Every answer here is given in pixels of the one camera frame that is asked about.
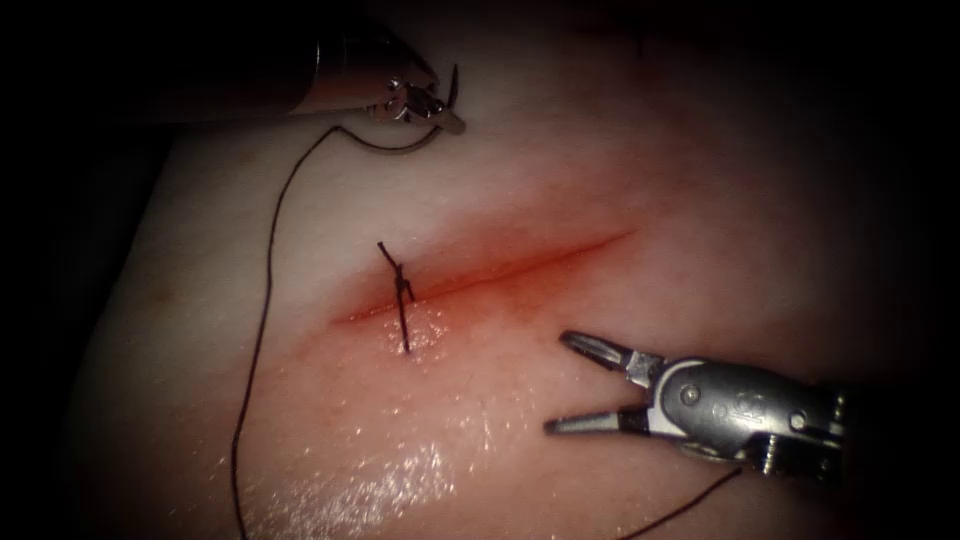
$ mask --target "screw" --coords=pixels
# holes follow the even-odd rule
[[[793,413],[790,415],[790,427],[795,431],[800,431],[807,426],[807,418],[803,413]]]
[[[682,401],[684,405],[693,405],[700,401],[700,389],[692,384],[684,386],[680,390],[680,401]]]

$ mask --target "skin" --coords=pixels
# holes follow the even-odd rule
[[[613,538],[729,470],[666,441],[544,436],[645,397],[564,329],[805,381],[910,369],[908,316],[884,309],[908,296],[884,266],[902,224],[805,86],[666,36],[638,58],[602,14],[497,9],[382,12],[445,80],[459,63],[467,134],[406,157],[334,137],[290,188],[240,445],[252,538]],[[238,537],[230,440],[269,224],[338,123],[420,133],[337,114],[174,145],[67,420],[95,536]],[[417,294],[409,354],[377,241]],[[649,537],[856,535],[830,500],[745,474]]]

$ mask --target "black suture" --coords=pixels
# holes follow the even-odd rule
[[[729,473],[723,475],[723,477],[721,477],[721,478],[720,478],[719,480],[717,480],[716,482],[714,482],[714,483],[710,484],[709,486],[707,486],[707,489],[703,490],[699,495],[697,495],[696,497],[694,497],[693,500],[691,500],[690,502],[684,504],[683,506],[680,506],[679,508],[677,508],[677,509],[674,510],[673,512],[670,512],[669,514],[661,517],[660,519],[654,521],[653,523],[650,523],[649,525],[644,525],[642,528],[637,529],[636,531],[633,531],[632,533],[630,533],[630,534],[628,534],[628,535],[626,535],[626,536],[621,536],[621,537],[618,538],[617,540],[632,540],[632,539],[634,539],[634,538],[639,538],[641,535],[647,534],[648,532],[656,529],[657,527],[663,525],[664,523],[666,523],[666,522],[668,522],[668,521],[670,521],[670,520],[672,520],[672,519],[674,519],[674,518],[676,518],[676,517],[679,517],[680,514],[683,514],[683,513],[687,512],[688,510],[692,509],[694,506],[702,503],[703,500],[706,499],[708,495],[710,495],[711,493],[713,493],[714,491],[716,491],[718,488],[720,488],[721,486],[723,486],[724,484],[726,484],[726,483],[729,482],[730,480],[733,480],[735,477],[740,476],[740,473],[742,473],[742,472],[743,472],[743,469],[741,469],[740,467],[737,467],[736,469],[734,469],[734,470],[730,471]]]
[[[403,307],[403,291],[407,291],[411,302],[416,302],[416,299],[413,297],[413,287],[410,286],[410,280],[403,277],[403,264],[393,260],[390,253],[387,252],[387,248],[384,247],[383,242],[377,242],[377,247],[380,248],[380,252],[387,258],[390,266],[393,267],[393,286],[397,291],[397,309],[400,310],[400,333],[403,336],[403,352],[409,353],[410,334],[407,332],[407,312],[406,308]]]
[[[453,66],[453,76],[450,79],[450,94],[447,97],[447,107],[451,109],[453,109],[453,106],[457,100],[458,85],[459,78],[457,66]],[[263,296],[263,309],[260,314],[260,323],[257,327],[257,339],[253,346],[253,358],[250,361],[250,371],[247,374],[247,385],[243,393],[243,401],[240,404],[240,413],[237,416],[237,427],[233,431],[233,439],[230,443],[230,491],[233,496],[233,511],[237,520],[237,527],[240,529],[241,540],[248,540],[249,535],[247,534],[246,524],[243,521],[243,510],[240,507],[240,489],[237,485],[237,456],[238,449],[240,447],[240,434],[243,432],[243,422],[247,418],[247,409],[250,406],[250,394],[253,390],[253,379],[257,372],[257,363],[260,360],[260,349],[263,346],[263,335],[267,327],[267,315],[270,312],[270,298],[273,294],[273,246],[277,235],[277,223],[280,218],[280,208],[283,206],[283,199],[287,195],[287,190],[290,189],[290,184],[293,182],[293,178],[296,176],[297,171],[300,170],[300,166],[303,165],[303,162],[310,157],[310,154],[312,154],[313,151],[316,150],[317,147],[327,139],[327,137],[334,133],[339,132],[344,134],[347,138],[356,142],[367,150],[372,150],[374,152],[387,155],[401,155],[409,154],[423,148],[433,141],[433,139],[440,134],[440,131],[441,128],[434,126],[433,129],[431,129],[426,135],[421,137],[413,144],[405,146],[380,146],[361,139],[343,126],[333,126],[325,131],[323,135],[320,135],[316,142],[314,142],[310,148],[308,148],[307,151],[300,156],[300,159],[297,160],[297,163],[290,171],[290,175],[287,177],[286,182],[284,182],[283,187],[280,189],[280,195],[277,197],[277,203],[273,209],[273,219],[270,223],[270,239],[267,242],[267,286]]]

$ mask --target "red incision line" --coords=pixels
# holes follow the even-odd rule
[[[576,248],[561,250],[559,252],[542,253],[517,261],[492,262],[483,265],[485,268],[480,270],[463,272],[428,287],[419,285],[420,282],[417,281],[416,275],[405,277],[411,278],[418,284],[417,303],[419,303],[426,300],[442,298],[453,293],[464,292],[474,287],[496,285],[529,275],[533,272],[566,268],[572,263],[582,261],[586,257],[599,255],[604,248],[627,238],[635,232],[636,231],[621,232]],[[347,315],[336,317],[330,322],[334,325],[360,322],[385,311],[396,310],[396,308],[397,305],[393,302],[379,304],[374,307],[357,310]]]

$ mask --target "metal instrument tip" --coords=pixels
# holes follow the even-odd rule
[[[638,352],[619,343],[574,330],[566,330],[560,334],[560,342],[609,370],[626,372],[630,382],[644,388],[650,387],[651,376],[664,362],[662,356]]]

